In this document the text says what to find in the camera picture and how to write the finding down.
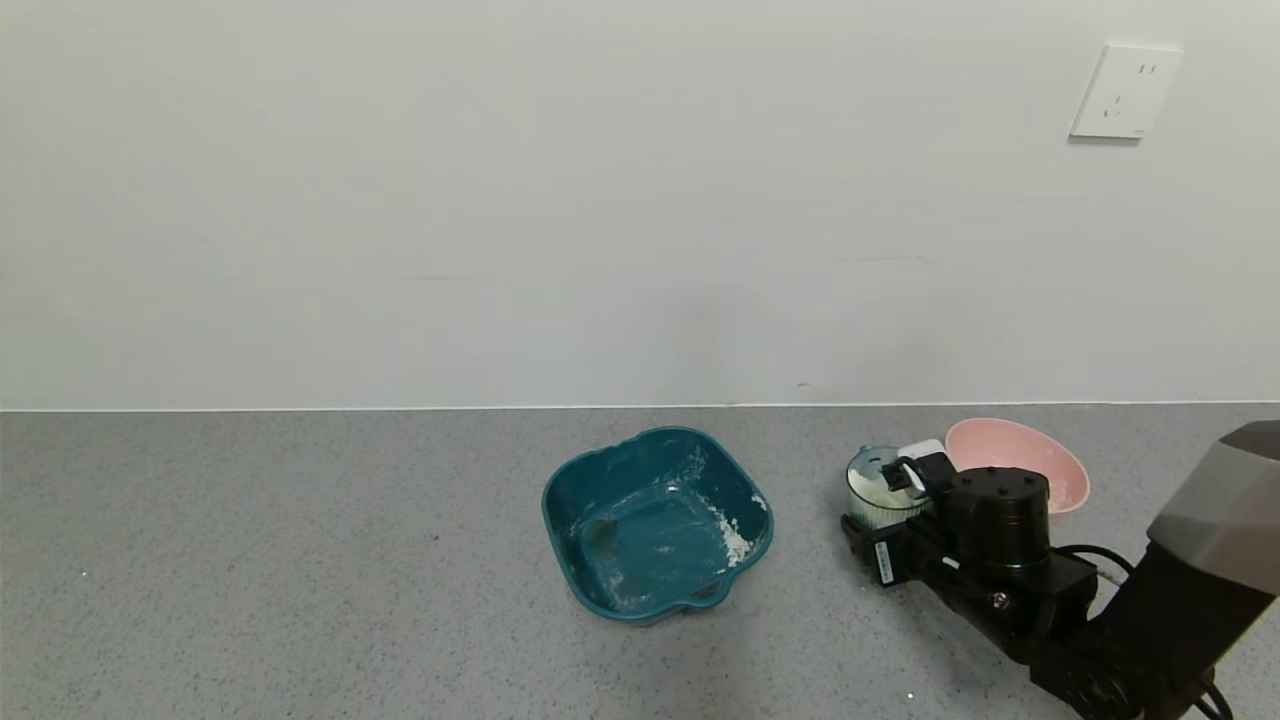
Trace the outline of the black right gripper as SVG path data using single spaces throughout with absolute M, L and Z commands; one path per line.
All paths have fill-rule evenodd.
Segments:
M 841 530 L 855 559 L 870 559 L 883 587 L 922 582 L 941 587 L 952 579 L 947 532 L 934 505 L 869 511 L 873 527 L 851 514 L 840 516 Z

